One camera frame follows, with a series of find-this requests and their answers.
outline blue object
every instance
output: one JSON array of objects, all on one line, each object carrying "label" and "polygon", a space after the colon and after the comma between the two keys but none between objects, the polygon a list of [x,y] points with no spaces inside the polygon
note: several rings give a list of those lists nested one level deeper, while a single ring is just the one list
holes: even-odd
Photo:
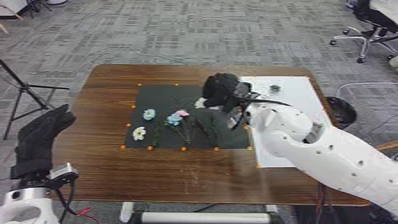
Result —
[{"label": "blue object", "polygon": [[175,126],[180,125],[182,120],[184,120],[184,118],[177,113],[168,117],[168,123]]}]

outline table leg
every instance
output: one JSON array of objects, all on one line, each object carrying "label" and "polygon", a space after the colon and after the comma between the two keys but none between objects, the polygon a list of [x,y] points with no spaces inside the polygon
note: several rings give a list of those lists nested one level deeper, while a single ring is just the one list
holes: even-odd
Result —
[{"label": "table leg", "polygon": [[123,202],[120,219],[125,223],[129,223],[132,213],[134,213],[134,202]]}]

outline black mat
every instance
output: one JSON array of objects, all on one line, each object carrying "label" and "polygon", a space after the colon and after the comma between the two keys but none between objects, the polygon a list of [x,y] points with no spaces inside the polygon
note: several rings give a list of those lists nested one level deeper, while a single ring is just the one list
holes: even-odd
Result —
[{"label": "black mat", "polygon": [[[186,118],[186,127],[193,139],[189,148],[248,148],[248,131],[244,130],[244,128],[237,128],[235,131],[228,129],[228,120],[235,115],[237,110],[232,112],[232,114],[225,114],[219,110],[196,109],[194,103],[200,97],[202,87],[198,86],[141,87],[132,116],[132,127],[129,128],[127,133],[125,145],[129,148],[146,148],[150,145],[154,145],[157,128],[161,130],[157,148],[177,149],[182,148],[182,146],[187,146],[182,136],[164,125],[168,116],[182,109],[186,109],[191,113],[189,118]],[[152,121],[146,121],[143,118],[143,112],[146,109],[157,110],[157,117]],[[136,141],[132,132],[141,126],[146,127],[146,138],[143,141]]]}]

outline office chair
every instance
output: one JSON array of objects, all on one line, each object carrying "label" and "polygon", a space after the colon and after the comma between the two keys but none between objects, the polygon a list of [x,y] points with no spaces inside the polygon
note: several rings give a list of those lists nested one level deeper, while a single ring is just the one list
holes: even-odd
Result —
[{"label": "office chair", "polygon": [[360,29],[349,27],[344,30],[344,35],[337,36],[335,40],[331,40],[331,45],[337,45],[337,40],[351,39],[363,41],[358,63],[365,63],[367,61],[372,44],[379,44],[393,53],[393,55],[388,56],[388,59],[398,55],[397,49],[386,44],[388,41],[398,38],[398,14],[395,8],[392,9],[393,5],[398,7],[398,2],[395,0],[388,2],[388,5],[386,0],[360,0],[358,6],[354,7],[354,15],[363,22],[372,24],[374,28],[370,31],[360,31]]}]

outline tripod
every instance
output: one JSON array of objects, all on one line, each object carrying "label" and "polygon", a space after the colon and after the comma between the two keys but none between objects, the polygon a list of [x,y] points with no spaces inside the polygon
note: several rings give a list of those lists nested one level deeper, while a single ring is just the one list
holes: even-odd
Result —
[{"label": "tripod", "polygon": [[[17,88],[20,90],[20,93],[18,93],[18,96],[17,96],[15,108],[13,108],[13,112],[11,112],[11,117],[10,117],[10,123],[8,123],[6,132],[4,132],[4,140],[8,140],[13,122],[20,118],[24,118],[26,116],[29,116],[33,113],[36,113],[38,111],[49,110],[49,109],[54,109],[56,108],[54,105],[50,104],[50,100],[52,100],[52,96],[54,96],[56,90],[58,89],[70,90],[70,88],[66,88],[66,87],[56,87],[56,86],[31,85],[29,83],[26,83],[22,81],[20,77],[17,76],[17,73],[13,72],[13,70],[11,70],[8,64],[4,63],[3,60],[0,60],[0,66],[4,67],[4,70],[8,71],[11,77],[13,77],[15,81],[17,81],[17,83],[20,85],[20,87],[17,86]],[[50,95],[49,95],[49,98],[47,99],[43,99],[42,96],[34,93],[33,88],[52,89],[52,92],[50,92]],[[18,110],[18,106],[20,106],[20,100],[22,100],[22,94],[24,93],[27,93],[29,96],[33,97],[36,103],[40,104],[40,108],[34,109],[26,114],[22,114],[20,116],[17,116],[17,110]]]}]

